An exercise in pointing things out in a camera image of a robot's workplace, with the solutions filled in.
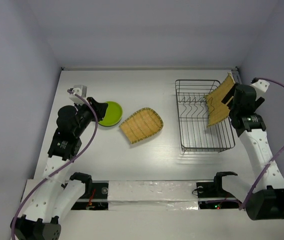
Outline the square bamboo tray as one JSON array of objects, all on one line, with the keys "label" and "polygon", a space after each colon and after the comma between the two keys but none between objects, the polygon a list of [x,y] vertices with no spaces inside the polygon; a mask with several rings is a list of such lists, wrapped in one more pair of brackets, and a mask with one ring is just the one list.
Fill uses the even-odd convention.
[{"label": "square bamboo tray", "polygon": [[222,103],[222,100],[233,86],[235,86],[235,81],[229,72],[225,80],[215,90],[205,96],[208,107],[208,127],[214,126],[228,118],[230,110],[227,104],[230,100],[227,100],[226,103]]}]

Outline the rounded bamboo tray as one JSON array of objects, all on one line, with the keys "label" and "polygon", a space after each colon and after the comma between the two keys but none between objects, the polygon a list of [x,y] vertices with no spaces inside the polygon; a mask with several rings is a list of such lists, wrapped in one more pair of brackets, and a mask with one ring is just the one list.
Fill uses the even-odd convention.
[{"label": "rounded bamboo tray", "polygon": [[149,107],[139,109],[124,120],[119,128],[130,144],[150,138],[163,129],[164,123],[159,114]]}]

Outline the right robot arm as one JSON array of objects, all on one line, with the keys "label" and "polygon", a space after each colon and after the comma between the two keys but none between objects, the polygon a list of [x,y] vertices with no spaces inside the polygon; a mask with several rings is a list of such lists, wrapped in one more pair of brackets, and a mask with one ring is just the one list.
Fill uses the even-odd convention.
[{"label": "right robot arm", "polygon": [[275,162],[279,154],[272,154],[264,120],[255,112],[264,102],[268,87],[262,79],[250,85],[224,82],[211,97],[229,110],[231,125],[245,147],[255,176],[254,183],[248,184],[234,172],[218,172],[212,190],[217,196],[233,195],[240,203],[239,209],[254,221],[284,219],[284,177]]}]

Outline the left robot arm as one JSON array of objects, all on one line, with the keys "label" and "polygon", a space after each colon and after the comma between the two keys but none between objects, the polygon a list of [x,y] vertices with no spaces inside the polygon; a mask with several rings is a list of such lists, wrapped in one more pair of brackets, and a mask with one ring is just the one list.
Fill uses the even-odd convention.
[{"label": "left robot arm", "polygon": [[48,150],[42,180],[21,202],[11,222],[13,240],[57,240],[61,222],[80,198],[92,194],[92,177],[75,172],[68,175],[72,163],[82,155],[80,136],[91,122],[101,121],[108,107],[92,97],[71,94],[74,105],[59,109],[57,129]]}]

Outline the silver foil base strip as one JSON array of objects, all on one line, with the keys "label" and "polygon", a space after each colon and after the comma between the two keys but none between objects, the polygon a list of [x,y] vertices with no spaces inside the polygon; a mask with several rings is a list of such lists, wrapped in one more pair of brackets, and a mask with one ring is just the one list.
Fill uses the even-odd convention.
[{"label": "silver foil base strip", "polygon": [[196,211],[198,198],[193,180],[110,181],[110,211]]}]

